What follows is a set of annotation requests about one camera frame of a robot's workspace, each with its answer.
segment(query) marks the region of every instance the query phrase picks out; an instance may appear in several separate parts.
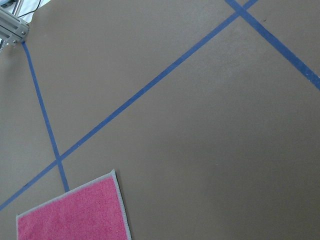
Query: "blue tape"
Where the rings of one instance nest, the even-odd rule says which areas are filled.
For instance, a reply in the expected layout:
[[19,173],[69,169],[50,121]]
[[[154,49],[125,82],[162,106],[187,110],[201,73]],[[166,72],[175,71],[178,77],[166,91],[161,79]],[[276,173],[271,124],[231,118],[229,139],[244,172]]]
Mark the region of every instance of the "blue tape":
[[[60,159],[60,154],[59,154],[59,151],[58,151],[58,147],[57,147],[57,143],[56,143],[56,140],[55,140],[54,133],[52,131],[52,128],[51,128],[51,125],[50,125],[50,122],[49,122],[49,118],[48,118],[48,114],[47,114],[47,111],[46,111],[46,108],[45,108],[45,104],[44,104],[44,101],[43,101],[43,98],[42,98],[42,95],[41,95],[41,92],[40,92],[40,88],[39,88],[39,84],[38,84],[38,81],[37,81],[36,72],[35,72],[34,66],[32,64],[32,59],[31,59],[28,47],[27,47],[25,42],[22,42],[22,46],[23,46],[26,58],[27,58],[28,63],[29,63],[29,68],[30,68],[30,72],[31,72],[31,75],[32,75],[32,79],[33,79],[36,95],[38,97],[38,101],[39,101],[39,104],[40,104],[40,107],[41,107],[41,111],[42,111],[42,115],[43,115],[43,118],[44,118],[45,126],[46,126],[46,129],[47,129],[48,134],[49,134],[49,138],[50,138],[50,141],[51,141],[52,149],[53,149],[55,158],[58,160],[58,159]],[[59,160],[58,160],[58,168],[59,168],[59,172],[60,172],[60,176],[61,176],[61,180],[62,180],[62,184],[63,184],[64,190],[66,192],[68,192],[70,189],[69,189],[69,185],[68,185],[68,182],[67,182],[64,166],[62,165],[62,162],[59,161]]]
[[[254,5],[258,0],[249,0],[243,7],[245,9],[249,9],[252,5]],[[117,110],[115,110],[112,114],[110,114],[106,119],[100,122],[95,128],[93,128],[89,133],[87,133],[84,137],[82,137],[76,144],[70,147],[64,154],[52,162],[49,166],[47,166],[42,172],[40,172],[36,177],[34,177],[27,185],[23,186],[20,190],[18,190],[13,196],[11,196],[7,201],[5,201],[2,205],[0,205],[0,211],[4,209],[7,205],[9,205],[12,201],[14,201],[18,196],[20,196],[25,190],[31,187],[35,182],[37,182],[40,178],[42,178],[47,172],[49,172],[55,165],[61,163],[67,156],[73,153],[77,148],[79,148],[85,141],[91,138],[94,134],[96,134],[100,129],[102,129],[105,125],[107,125],[111,120],[113,120],[116,116],[118,116],[121,112],[123,112],[126,108],[128,108],[131,104],[133,104],[138,98],[140,98],[143,94],[145,94],[148,90],[150,90],[155,84],[157,84],[160,80],[162,80],[165,76],[171,73],[176,67],[178,67],[181,63],[183,63],[186,59],[188,59],[192,54],[194,54],[198,49],[200,49],[203,45],[205,45],[208,41],[210,41],[214,36],[220,33],[223,29],[225,29],[229,24],[231,24],[237,17],[239,17],[239,13],[235,12],[230,15],[226,20],[224,20],[220,25],[218,25],[214,30],[212,30],[208,35],[202,38],[198,43],[196,43],[192,48],[190,48],[185,54],[179,57],[174,63],[168,66],[163,72],[161,72],[158,76],[156,76],[151,82],[149,82],[144,88],[138,91],[135,95],[133,95],[128,101],[126,101],[123,105],[121,105]],[[30,57],[27,46],[25,46],[27,56]]]
[[279,51],[302,75],[304,75],[317,89],[320,90],[320,78],[302,62],[290,49],[264,28],[251,14],[249,14],[235,0],[225,0],[239,15],[250,24],[265,40]]

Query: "towel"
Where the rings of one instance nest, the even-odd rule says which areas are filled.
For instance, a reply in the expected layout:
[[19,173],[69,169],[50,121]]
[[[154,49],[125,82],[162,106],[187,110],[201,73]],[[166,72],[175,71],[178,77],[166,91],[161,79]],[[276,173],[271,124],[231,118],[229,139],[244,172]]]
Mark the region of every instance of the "towel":
[[16,216],[18,240],[131,240],[112,172]]

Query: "blue tape strip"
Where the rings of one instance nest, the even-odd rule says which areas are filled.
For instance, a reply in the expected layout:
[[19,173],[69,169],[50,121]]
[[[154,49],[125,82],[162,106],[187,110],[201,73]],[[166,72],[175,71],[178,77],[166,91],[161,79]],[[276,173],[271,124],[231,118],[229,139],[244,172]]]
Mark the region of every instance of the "blue tape strip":
[[265,40],[279,51],[302,75],[304,75],[317,89],[320,90],[320,78],[282,42],[264,28],[251,14],[249,14],[235,0],[225,0],[240,16],[247,21]]
[[[26,54],[26,58],[27,58],[28,63],[29,63],[29,68],[30,68],[30,72],[31,72],[31,75],[32,75],[32,79],[33,79],[36,95],[37,95],[38,100],[39,100],[39,104],[40,104],[40,107],[41,107],[41,111],[42,111],[42,115],[43,115],[44,122],[45,122],[45,125],[46,125],[46,129],[48,131],[49,138],[50,138],[50,141],[51,141],[52,149],[53,149],[55,158],[58,160],[60,158],[60,154],[59,154],[59,151],[58,151],[58,147],[57,147],[57,143],[56,143],[56,140],[55,140],[54,133],[52,131],[52,128],[51,128],[51,125],[50,125],[50,122],[49,122],[49,118],[48,118],[48,114],[47,114],[47,111],[46,111],[46,108],[45,108],[45,104],[44,104],[44,101],[43,101],[43,98],[42,98],[42,95],[41,95],[41,92],[40,92],[40,88],[39,88],[39,84],[38,84],[38,81],[37,81],[36,72],[35,72],[35,69],[34,69],[34,66],[33,66],[32,60],[31,60],[31,56],[30,56],[28,47],[27,47],[25,42],[22,42],[22,46],[23,46],[23,49],[24,49],[25,54]],[[59,172],[60,172],[60,176],[61,176],[61,180],[62,180],[62,183],[63,183],[64,190],[66,192],[68,192],[70,189],[69,189],[69,185],[68,185],[68,182],[67,182],[65,170],[64,170],[64,167],[62,165],[62,162],[59,161],[59,160],[58,160],[58,168],[59,168]]]
[[[252,5],[254,5],[258,0],[249,0],[243,7],[245,9],[249,9]],[[7,205],[9,205],[12,201],[14,201],[19,195],[21,195],[25,190],[31,187],[35,182],[37,182],[40,178],[42,178],[47,172],[49,172],[56,164],[62,162],[67,156],[69,156],[73,151],[79,148],[85,141],[91,138],[95,133],[97,133],[100,129],[102,129],[106,124],[108,124],[111,120],[113,120],[116,116],[118,116],[122,111],[124,111],[127,107],[133,104],[138,98],[140,98],[143,94],[145,94],[149,89],[151,89],[155,84],[157,84],[160,80],[162,80],[165,76],[171,73],[176,67],[178,67],[181,63],[183,63],[187,58],[189,58],[192,54],[194,54],[198,49],[200,49],[203,45],[205,45],[208,41],[210,41],[214,36],[220,33],[223,29],[225,29],[230,23],[232,23],[239,14],[237,12],[233,13],[226,20],[224,20],[220,25],[218,25],[214,30],[212,30],[208,35],[202,38],[198,43],[196,43],[192,48],[190,48],[185,54],[179,57],[174,63],[172,63],[169,67],[167,67],[163,72],[161,72],[158,76],[156,76],[151,82],[149,82],[144,88],[138,91],[135,95],[133,95],[128,101],[126,101],[123,105],[121,105],[117,110],[115,110],[112,114],[110,114],[105,120],[99,123],[95,128],[93,128],[88,134],[86,134],[83,138],[81,138],[76,144],[70,147],[64,154],[58,157],[54,162],[52,162],[49,166],[47,166],[42,172],[40,172],[36,177],[34,177],[27,185],[18,190],[12,197],[10,197],[7,201],[0,205],[0,211],[4,209]]]

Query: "wire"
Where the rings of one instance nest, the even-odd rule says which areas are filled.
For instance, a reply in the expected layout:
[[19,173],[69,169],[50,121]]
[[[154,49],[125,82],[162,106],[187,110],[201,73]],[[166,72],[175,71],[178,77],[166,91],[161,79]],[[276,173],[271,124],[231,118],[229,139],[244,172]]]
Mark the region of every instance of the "wire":
[[38,10],[38,8],[40,7],[40,3],[41,3],[41,0],[39,0],[38,6],[36,7],[36,9],[35,9],[35,10],[30,11],[30,12],[27,12],[27,13],[25,13],[25,14],[21,15],[21,16],[18,16],[18,18],[24,17],[25,15],[32,14],[32,13],[34,13],[35,11],[37,11],[37,10]]

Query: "metal device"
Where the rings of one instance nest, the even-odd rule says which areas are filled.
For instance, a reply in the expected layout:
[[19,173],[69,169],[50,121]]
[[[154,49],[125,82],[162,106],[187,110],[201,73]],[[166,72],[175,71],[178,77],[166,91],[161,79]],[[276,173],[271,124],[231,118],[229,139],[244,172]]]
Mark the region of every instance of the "metal device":
[[29,32],[29,24],[18,17],[23,2],[18,0],[12,13],[0,7],[0,52],[7,45],[22,42]]

